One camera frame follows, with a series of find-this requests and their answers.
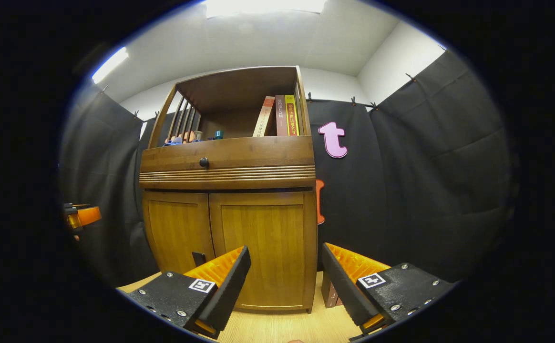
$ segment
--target wooden cabinet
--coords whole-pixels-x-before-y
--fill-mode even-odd
[[[301,135],[277,136],[274,128],[252,137],[265,96],[288,94],[295,95]],[[197,115],[204,137],[223,130],[224,139],[162,146],[176,95],[183,114],[174,116],[167,137],[190,133]],[[146,232],[161,271],[192,269],[191,252],[211,259],[247,245],[252,266],[236,308],[311,310],[316,178],[304,95],[294,66],[215,72],[172,87],[140,164]]]
[[[144,223],[162,272],[195,268],[192,252],[214,258],[207,194],[143,192]]]
[[[317,256],[314,192],[210,194],[216,255],[247,245],[252,266],[236,308],[311,309]]]

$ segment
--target wooden floor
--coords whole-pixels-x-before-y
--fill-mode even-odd
[[[322,273],[316,276],[314,309],[311,314],[251,314],[233,311],[227,327],[218,337],[220,343],[288,343],[300,339],[305,343],[347,343],[362,332],[352,322],[343,306],[325,308],[320,293]],[[119,287],[129,293],[161,275]]]

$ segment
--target ceiling light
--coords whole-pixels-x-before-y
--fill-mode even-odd
[[[321,13],[326,0],[206,0],[206,18],[235,13],[258,14],[278,10]]]
[[[125,51],[125,47],[120,48],[116,53],[114,53],[114,55],[112,55],[108,59],[108,61],[104,62],[104,64],[99,67],[95,74],[93,74],[93,82],[99,83],[106,77],[106,75],[108,75],[109,72],[112,71],[112,69],[116,68],[116,66],[124,61],[127,57],[129,57],[129,54],[127,54],[127,52]]]

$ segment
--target cabinet door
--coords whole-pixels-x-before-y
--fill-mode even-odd
[[[241,245],[252,265],[236,307],[304,310],[314,301],[317,222],[314,192],[210,194],[216,254]]]
[[[192,252],[214,258],[207,194],[143,192],[144,223],[162,272],[195,268]]]

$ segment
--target white wall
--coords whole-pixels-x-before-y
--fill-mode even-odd
[[[358,80],[369,99],[379,104],[411,80],[406,74],[417,75],[443,53],[437,41],[400,21],[362,67]]]
[[[169,90],[175,82],[187,80],[194,76],[209,74],[211,72],[214,71],[203,72],[202,74],[195,74],[165,82],[164,84],[152,87],[146,91],[141,91],[129,99],[123,100],[120,105],[131,113],[140,111],[138,113],[138,118],[142,120],[151,119],[155,116],[155,111],[161,109]],[[305,92],[311,92],[312,99],[350,101],[353,96],[356,96],[356,102],[369,103],[367,96],[362,90],[360,81],[354,76],[319,69],[301,68],[301,77],[303,78]],[[175,111],[178,106],[178,101],[180,101],[179,94],[172,100],[168,112]]]

